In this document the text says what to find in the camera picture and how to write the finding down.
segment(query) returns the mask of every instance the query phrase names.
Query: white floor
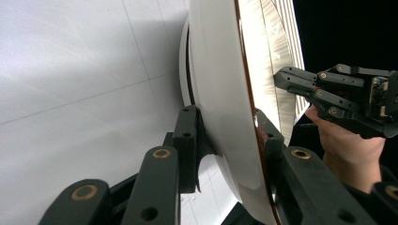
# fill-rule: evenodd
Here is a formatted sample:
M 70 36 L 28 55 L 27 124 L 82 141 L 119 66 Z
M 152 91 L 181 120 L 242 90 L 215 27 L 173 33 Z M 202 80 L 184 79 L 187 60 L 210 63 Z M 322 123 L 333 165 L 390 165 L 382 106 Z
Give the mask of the white floor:
M 178 47 L 189 0 L 0 2 L 0 224 L 37 224 L 85 178 L 138 172 L 183 106 Z M 182 224 L 220 224 L 236 200 L 214 157 Z

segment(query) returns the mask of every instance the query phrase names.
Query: white wall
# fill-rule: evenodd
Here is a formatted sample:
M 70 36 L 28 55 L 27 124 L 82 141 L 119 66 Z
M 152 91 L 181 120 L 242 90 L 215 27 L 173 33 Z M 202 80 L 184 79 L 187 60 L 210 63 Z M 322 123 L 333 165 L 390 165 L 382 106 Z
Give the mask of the white wall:
M 0 2 L 0 224 L 36 224 L 67 186 L 138 172 L 183 106 L 178 48 L 189 0 Z M 235 203 L 214 157 L 182 224 Z

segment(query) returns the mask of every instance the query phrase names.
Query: human hand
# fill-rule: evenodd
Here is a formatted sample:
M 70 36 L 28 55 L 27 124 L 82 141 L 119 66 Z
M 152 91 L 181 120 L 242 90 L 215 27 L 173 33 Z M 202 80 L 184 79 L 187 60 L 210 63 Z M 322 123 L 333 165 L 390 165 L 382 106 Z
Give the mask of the human hand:
M 325 164 L 341 181 L 370 192 L 373 183 L 381 181 L 378 160 L 385 139 L 362 139 L 359 134 L 319 118 L 317 113 L 312 106 L 305 114 L 318 126 Z

